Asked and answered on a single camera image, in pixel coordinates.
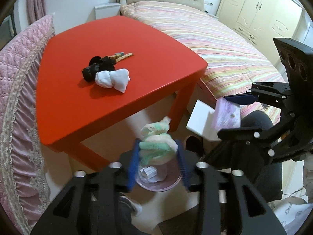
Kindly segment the black phone on bed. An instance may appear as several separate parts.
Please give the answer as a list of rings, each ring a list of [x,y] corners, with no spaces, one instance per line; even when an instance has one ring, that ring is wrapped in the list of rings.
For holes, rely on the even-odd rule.
[[[269,105],[262,103],[262,107],[263,107],[264,109],[267,109],[267,108],[269,107]]]

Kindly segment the black sock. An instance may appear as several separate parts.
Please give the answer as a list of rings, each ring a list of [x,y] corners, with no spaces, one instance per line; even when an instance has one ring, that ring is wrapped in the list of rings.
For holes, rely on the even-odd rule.
[[[90,60],[89,66],[82,69],[83,78],[86,82],[93,82],[98,72],[114,71],[115,64],[116,61],[113,58],[108,56],[104,56],[103,58],[95,56]]]

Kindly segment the pink trash bin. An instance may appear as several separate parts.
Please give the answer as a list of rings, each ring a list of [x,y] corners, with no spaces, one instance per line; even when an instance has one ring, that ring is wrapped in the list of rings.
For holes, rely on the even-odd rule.
[[[176,159],[172,159],[163,165],[155,165],[154,167],[157,168],[158,181],[155,183],[144,183],[139,177],[139,170],[144,167],[139,166],[135,179],[139,186],[150,192],[159,193],[173,189],[181,181],[181,173]]]

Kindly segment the right slipper foot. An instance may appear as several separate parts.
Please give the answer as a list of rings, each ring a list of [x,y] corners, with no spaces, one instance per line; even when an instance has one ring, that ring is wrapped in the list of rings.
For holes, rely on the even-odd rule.
[[[199,158],[205,155],[203,142],[196,136],[187,136],[184,140],[184,148],[187,151],[196,153]]]

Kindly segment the cream wardrobe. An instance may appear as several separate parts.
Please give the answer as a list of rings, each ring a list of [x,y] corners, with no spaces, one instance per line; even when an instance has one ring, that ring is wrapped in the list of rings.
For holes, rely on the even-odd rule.
[[[280,56],[273,40],[292,38],[302,11],[297,0],[221,0],[216,15],[276,65]]]

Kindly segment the red table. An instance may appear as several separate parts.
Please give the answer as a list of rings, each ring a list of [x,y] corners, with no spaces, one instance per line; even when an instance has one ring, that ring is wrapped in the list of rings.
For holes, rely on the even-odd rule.
[[[83,141],[172,93],[175,131],[207,62],[137,20],[113,16],[52,37],[37,84],[40,140],[99,171],[108,161]]]

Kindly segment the wooden clothespin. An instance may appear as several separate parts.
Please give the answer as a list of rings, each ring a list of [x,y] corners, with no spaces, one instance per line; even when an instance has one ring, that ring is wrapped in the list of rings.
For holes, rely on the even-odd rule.
[[[125,60],[126,58],[132,57],[133,55],[134,55],[134,54],[131,53],[131,52],[128,53],[128,54],[124,54],[124,55],[118,57],[115,61],[116,61],[116,63],[118,63],[118,62],[120,62],[120,61],[122,61],[122,60]]]

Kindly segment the white sock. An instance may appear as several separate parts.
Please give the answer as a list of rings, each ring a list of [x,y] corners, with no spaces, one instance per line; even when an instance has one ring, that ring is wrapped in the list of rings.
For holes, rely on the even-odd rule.
[[[119,69],[112,71],[98,72],[95,76],[95,82],[102,88],[114,88],[121,93],[125,93],[130,81],[129,71],[127,69]]]

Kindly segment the dark window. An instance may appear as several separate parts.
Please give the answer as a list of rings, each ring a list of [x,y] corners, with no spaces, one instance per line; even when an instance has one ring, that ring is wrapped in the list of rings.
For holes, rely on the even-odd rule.
[[[0,27],[0,49],[3,49],[16,36],[13,13],[9,14]]]

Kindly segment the white packet in bin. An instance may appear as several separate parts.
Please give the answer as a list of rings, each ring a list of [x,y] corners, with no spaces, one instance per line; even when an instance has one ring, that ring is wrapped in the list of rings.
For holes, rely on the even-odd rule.
[[[157,179],[157,168],[154,166],[144,167],[139,170],[139,177],[144,183],[155,183]]]

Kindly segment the striped bed blanket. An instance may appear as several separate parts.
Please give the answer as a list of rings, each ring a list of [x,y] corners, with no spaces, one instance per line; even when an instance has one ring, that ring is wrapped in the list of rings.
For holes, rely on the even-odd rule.
[[[245,93],[257,82],[283,82],[272,63],[242,36],[205,12],[187,5],[140,1],[122,5],[123,16],[176,39],[207,62],[198,82],[211,107],[223,96]]]

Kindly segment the pink white carton box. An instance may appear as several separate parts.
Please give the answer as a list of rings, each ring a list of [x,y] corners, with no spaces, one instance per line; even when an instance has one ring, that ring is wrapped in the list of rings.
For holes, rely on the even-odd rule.
[[[215,108],[197,100],[186,128],[207,141],[217,142],[220,130],[237,129],[240,124],[240,105],[219,98]]]

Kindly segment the left black slipper foot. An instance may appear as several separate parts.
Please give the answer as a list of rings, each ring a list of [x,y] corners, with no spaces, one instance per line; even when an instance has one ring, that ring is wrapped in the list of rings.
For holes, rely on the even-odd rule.
[[[120,194],[118,196],[118,201],[124,205],[126,205],[130,209],[131,217],[139,216],[142,213],[142,206],[136,200],[124,195]]]

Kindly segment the green cream fuzzy sock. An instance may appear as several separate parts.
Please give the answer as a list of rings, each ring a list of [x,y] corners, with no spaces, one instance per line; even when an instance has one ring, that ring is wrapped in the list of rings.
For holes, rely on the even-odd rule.
[[[178,145],[168,134],[171,119],[165,116],[161,121],[146,124],[141,129],[139,158],[142,166],[164,165],[177,155]]]

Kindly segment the white nightstand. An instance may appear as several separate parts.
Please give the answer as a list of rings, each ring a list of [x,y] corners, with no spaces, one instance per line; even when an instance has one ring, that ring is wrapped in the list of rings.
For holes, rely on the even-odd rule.
[[[95,19],[98,20],[103,18],[109,18],[112,16],[117,16],[120,14],[120,7],[121,5],[119,3],[106,3],[96,5],[94,7]]]

